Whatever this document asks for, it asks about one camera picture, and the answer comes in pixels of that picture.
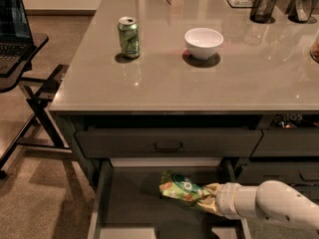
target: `metal handle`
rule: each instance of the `metal handle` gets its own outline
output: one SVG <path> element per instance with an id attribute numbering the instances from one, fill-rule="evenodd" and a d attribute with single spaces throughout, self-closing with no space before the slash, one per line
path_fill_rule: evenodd
<path id="1" fill-rule="evenodd" d="M 178 152 L 178 151 L 182 151 L 183 144 L 182 142 L 180 142 L 179 147 L 174 148 L 174 147 L 158 147 L 158 144 L 154 143 L 154 148 L 157 152 Z"/>

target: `laptop screen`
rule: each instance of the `laptop screen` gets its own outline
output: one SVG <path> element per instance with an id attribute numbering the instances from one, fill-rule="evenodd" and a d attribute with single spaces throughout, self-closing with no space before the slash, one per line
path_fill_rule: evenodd
<path id="1" fill-rule="evenodd" d="M 0 41 L 32 42 L 22 0 L 0 0 Z"/>

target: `cup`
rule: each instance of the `cup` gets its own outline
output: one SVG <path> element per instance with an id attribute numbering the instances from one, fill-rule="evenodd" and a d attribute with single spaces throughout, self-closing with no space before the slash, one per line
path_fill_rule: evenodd
<path id="1" fill-rule="evenodd" d="M 256 23 L 271 22 L 271 15 L 277 0 L 254 0 L 250 20 Z"/>
<path id="2" fill-rule="evenodd" d="M 296 23 L 307 23 L 316 7 L 318 0 L 290 0 L 288 19 Z"/>

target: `gray countertop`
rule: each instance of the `gray countertop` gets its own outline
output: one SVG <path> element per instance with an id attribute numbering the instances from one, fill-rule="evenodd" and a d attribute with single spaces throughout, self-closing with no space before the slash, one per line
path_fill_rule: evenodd
<path id="1" fill-rule="evenodd" d="M 275 8 L 275 23 L 256 24 L 249 13 L 226 0 L 102 0 L 50 111 L 318 112 L 319 64 L 309 50 L 319 23 L 292 23 Z M 140 26 L 141 56 L 129 63 L 117 60 L 123 16 Z M 223 35 L 217 57 L 189 55 L 183 35 L 196 27 Z"/>

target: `open drawer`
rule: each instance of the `open drawer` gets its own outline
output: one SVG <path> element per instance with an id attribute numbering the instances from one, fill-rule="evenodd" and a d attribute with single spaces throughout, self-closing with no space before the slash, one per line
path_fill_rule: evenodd
<path id="1" fill-rule="evenodd" d="M 86 158 L 249 156 L 261 131 L 246 128 L 94 128 L 78 131 Z"/>
<path id="2" fill-rule="evenodd" d="M 216 167 L 171 169 L 197 184 L 218 181 Z M 216 238 L 212 227 L 227 220 L 185 206 L 178 200 L 161 198 L 159 186 L 164 170 L 165 167 L 112 167 L 104 161 L 89 239 Z"/>

